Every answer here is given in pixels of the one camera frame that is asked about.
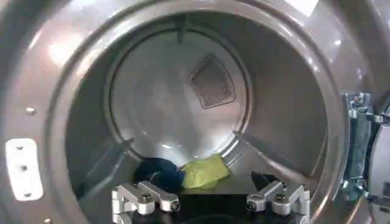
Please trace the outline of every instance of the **silver clamp arm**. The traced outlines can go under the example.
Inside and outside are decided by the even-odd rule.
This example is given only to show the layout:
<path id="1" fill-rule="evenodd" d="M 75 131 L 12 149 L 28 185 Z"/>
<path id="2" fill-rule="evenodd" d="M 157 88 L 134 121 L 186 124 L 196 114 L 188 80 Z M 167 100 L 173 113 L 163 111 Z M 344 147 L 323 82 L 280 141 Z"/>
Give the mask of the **silver clamp arm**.
<path id="1" fill-rule="evenodd" d="M 297 223 L 310 221 L 310 191 L 302 185 L 284 188 L 280 181 L 273 181 L 256 194 L 247 196 L 247 209 L 261 212 L 271 202 L 272 212 L 280 215 L 297 213 Z"/>
<path id="2" fill-rule="evenodd" d="M 248 195 L 247 209 L 253 212 L 261 212 L 266 209 L 267 202 L 278 192 L 282 191 L 284 185 L 280 181 L 273 181 L 256 194 Z"/>
<path id="3" fill-rule="evenodd" d="M 310 192 L 302 185 L 289 187 L 272 199 L 271 206 L 273 212 L 280 215 L 288 215 L 291 211 L 310 215 Z"/>
<path id="4" fill-rule="evenodd" d="M 180 209 L 179 198 L 176 194 L 167 193 L 148 181 L 139 182 L 138 189 L 149 193 L 152 199 L 160 204 L 160 209 L 164 212 Z"/>
<path id="5" fill-rule="evenodd" d="M 131 211 L 134 207 L 141 215 L 148 215 L 154 212 L 155 202 L 150 194 L 144 193 L 130 184 L 122 184 L 116 188 L 118 194 L 131 203 L 124 204 L 124 212 Z"/>

